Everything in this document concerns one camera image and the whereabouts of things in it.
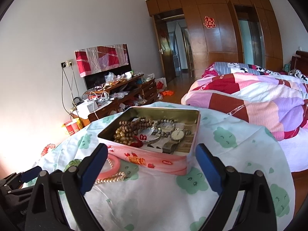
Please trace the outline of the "silver metal bangle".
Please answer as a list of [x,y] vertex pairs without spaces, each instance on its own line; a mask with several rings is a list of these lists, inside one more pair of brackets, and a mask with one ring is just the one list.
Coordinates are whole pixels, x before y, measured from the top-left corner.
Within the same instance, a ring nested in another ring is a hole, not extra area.
[[144,144],[155,143],[161,139],[161,134],[158,134],[156,128],[146,128],[137,134],[138,139]]

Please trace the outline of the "pink plastic bangle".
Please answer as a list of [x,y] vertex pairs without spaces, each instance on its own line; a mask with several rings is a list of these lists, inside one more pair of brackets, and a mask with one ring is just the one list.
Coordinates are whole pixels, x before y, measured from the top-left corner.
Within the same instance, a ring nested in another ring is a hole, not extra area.
[[108,154],[106,163],[109,166],[109,170],[101,171],[97,176],[97,180],[110,178],[119,171],[121,163],[116,156]]

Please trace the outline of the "red yellow carton box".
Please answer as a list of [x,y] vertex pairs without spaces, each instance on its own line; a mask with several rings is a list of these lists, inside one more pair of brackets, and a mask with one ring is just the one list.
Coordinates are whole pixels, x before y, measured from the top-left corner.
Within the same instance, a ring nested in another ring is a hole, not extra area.
[[82,122],[79,118],[73,118],[66,123],[63,123],[62,128],[64,131],[72,136],[83,128]]

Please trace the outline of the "white appliance box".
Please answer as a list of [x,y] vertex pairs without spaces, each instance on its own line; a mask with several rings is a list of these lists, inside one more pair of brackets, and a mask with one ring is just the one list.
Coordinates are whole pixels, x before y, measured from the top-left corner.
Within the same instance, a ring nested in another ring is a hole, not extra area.
[[96,101],[84,101],[81,104],[77,105],[78,115],[86,119],[88,116],[98,109]]

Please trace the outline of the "pink Genji tin box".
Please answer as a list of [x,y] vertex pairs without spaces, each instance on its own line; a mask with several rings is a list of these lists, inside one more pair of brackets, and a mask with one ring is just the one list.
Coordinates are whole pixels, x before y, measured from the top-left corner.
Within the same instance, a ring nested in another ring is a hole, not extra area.
[[173,175],[191,169],[200,111],[175,107],[130,107],[98,134],[111,155]]

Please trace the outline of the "pink patchwork quilt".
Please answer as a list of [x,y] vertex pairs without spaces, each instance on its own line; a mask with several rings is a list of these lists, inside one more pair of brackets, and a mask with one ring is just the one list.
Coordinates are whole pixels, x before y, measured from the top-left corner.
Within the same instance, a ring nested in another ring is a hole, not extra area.
[[280,74],[257,65],[215,62],[181,103],[264,126],[281,141],[307,128],[307,76],[299,70]]

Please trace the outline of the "black television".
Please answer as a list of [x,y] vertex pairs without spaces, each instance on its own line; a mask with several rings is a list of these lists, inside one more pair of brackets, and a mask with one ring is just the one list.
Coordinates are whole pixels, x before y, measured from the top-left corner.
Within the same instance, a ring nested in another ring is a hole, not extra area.
[[113,73],[117,76],[117,75],[121,75],[121,74],[124,74],[132,70],[130,57],[128,54],[128,49],[127,49],[126,44],[124,44],[124,50],[126,51],[126,54],[127,54],[128,65],[85,76],[84,81],[85,81],[86,88],[88,90],[94,88],[97,85],[101,85],[105,83],[105,76],[107,76],[109,73]]

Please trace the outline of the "orange cloth on floor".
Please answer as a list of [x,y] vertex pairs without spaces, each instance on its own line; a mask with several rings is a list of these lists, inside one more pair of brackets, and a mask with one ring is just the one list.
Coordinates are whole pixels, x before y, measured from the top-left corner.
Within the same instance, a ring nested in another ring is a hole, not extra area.
[[166,91],[162,91],[160,94],[162,96],[172,96],[174,94],[174,92],[170,91],[170,90],[166,90]]

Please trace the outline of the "wooden tv cabinet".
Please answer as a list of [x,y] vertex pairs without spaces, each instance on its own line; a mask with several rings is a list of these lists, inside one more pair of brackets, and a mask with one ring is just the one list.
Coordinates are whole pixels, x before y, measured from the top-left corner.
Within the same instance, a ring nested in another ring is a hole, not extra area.
[[158,91],[153,76],[144,78],[143,74],[139,74],[100,90],[87,91],[85,95],[94,100],[89,105],[88,112],[84,116],[73,112],[73,116],[78,117],[84,127],[131,106],[151,104],[157,100]]

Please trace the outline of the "red patchwork tv cover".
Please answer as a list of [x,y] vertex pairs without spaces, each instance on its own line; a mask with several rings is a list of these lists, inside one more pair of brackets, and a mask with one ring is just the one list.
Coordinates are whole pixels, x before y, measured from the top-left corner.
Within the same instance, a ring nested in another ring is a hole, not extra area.
[[129,65],[126,44],[114,44],[75,51],[81,77]]

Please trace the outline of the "wooden bed headboard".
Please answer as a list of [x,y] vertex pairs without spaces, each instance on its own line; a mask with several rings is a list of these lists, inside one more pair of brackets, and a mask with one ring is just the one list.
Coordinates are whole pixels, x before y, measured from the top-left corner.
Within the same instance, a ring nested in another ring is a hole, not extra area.
[[291,58],[291,70],[298,69],[302,74],[308,75],[308,52],[297,50]]

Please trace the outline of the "wooden wardrobe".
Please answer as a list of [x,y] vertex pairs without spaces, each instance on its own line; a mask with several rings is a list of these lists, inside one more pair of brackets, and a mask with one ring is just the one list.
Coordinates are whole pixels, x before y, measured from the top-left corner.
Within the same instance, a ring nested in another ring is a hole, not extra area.
[[[270,0],[147,0],[150,16],[182,9],[188,27],[195,77],[214,62],[242,62],[243,45],[235,7],[248,7],[257,13],[264,44],[265,67],[280,71],[283,66],[281,36]],[[207,29],[204,17],[215,20]]]

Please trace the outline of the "red double happiness sticker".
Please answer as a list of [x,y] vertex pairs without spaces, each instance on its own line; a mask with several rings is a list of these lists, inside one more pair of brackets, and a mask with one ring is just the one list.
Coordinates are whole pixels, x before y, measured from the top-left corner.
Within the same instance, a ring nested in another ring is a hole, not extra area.
[[207,29],[213,29],[216,27],[215,24],[215,20],[211,17],[205,16],[204,17],[204,23],[203,25],[207,28]]

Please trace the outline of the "wooden door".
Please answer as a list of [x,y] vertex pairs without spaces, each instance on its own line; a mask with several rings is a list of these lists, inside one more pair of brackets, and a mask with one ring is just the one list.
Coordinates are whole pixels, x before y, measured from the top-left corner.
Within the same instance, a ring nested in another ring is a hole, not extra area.
[[152,16],[152,21],[157,38],[164,77],[166,78],[167,83],[169,83],[175,79],[176,73],[167,23],[164,20],[159,19],[156,15]]

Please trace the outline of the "wall power socket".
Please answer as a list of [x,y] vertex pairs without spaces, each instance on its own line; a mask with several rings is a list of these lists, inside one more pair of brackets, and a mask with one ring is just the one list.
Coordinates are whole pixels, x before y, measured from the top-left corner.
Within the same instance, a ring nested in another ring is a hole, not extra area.
[[74,63],[74,60],[73,59],[69,59],[69,60],[66,60],[64,62],[61,63],[61,67],[62,68],[65,68],[65,67],[71,67]]

